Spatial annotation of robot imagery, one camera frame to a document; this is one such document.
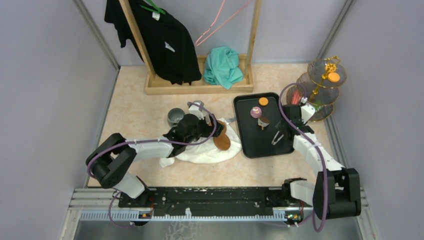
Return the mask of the chocolate biscuit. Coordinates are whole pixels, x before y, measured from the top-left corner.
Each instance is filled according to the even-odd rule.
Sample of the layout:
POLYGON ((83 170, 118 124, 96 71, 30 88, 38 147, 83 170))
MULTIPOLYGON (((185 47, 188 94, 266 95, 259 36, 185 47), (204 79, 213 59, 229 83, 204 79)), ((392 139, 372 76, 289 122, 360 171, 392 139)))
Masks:
POLYGON ((270 123, 271 121, 266 116, 260 116, 257 119, 257 124, 260 126, 261 130, 264 130, 270 123))

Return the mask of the red cake slice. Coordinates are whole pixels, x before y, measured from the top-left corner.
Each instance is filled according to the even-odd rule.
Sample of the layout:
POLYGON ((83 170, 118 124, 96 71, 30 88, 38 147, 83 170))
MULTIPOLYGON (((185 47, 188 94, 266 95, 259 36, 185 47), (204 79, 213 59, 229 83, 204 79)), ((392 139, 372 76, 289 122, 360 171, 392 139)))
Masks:
POLYGON ((301 95, 299 94, 299 92, 298 91, 295 91, 294 93, 293 93, 293 95, 292 95, 292 98, 291 98, 291 104, 292 105, 298 105, 299 104, 299 102, 301 101, 301 95))

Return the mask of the green cake slice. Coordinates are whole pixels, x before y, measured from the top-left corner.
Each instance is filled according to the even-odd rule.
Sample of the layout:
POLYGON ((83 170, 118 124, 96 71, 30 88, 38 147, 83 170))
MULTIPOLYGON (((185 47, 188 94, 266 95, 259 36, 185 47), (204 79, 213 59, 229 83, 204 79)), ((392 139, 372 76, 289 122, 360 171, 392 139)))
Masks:
POLYGON ((315 111, 319 112, 324 106, 322 104, 315 104, 314 107, 315 107, 315 111))

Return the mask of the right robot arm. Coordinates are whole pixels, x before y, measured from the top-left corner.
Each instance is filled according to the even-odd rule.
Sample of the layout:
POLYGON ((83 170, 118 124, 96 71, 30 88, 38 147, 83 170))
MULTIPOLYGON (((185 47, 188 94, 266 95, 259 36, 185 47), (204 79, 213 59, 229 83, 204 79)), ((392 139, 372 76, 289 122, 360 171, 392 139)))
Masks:
POLYGON ((313 207, 320 220, 359 216, 362 212, 360 175, 355 168, 347 168, 336 161, 319 143, 313 130, 306 125, 302 111, 306 106, 280 105, 280 130, 292 141, 316 174, 314 183, 305 178, 284 181, 281 199, 287 206, 302 201, 313 207))

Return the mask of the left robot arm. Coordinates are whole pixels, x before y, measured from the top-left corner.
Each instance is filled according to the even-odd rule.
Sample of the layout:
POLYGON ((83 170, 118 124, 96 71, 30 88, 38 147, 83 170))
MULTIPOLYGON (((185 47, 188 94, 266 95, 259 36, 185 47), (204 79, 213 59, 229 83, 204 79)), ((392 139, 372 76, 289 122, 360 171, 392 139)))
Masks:
POLYGON ((129 173, 134 162, 176 157, 188 146, 200 145, 220 136, 224 129, 224 124, 214 115, 207 122, 189 113, 158 138, 128 140, 120 133, 114 133, 87 158, 87 171, 102 188, 120 191, 136 206, 144 207, 149 203, 150 193, 139 177, 129 173))

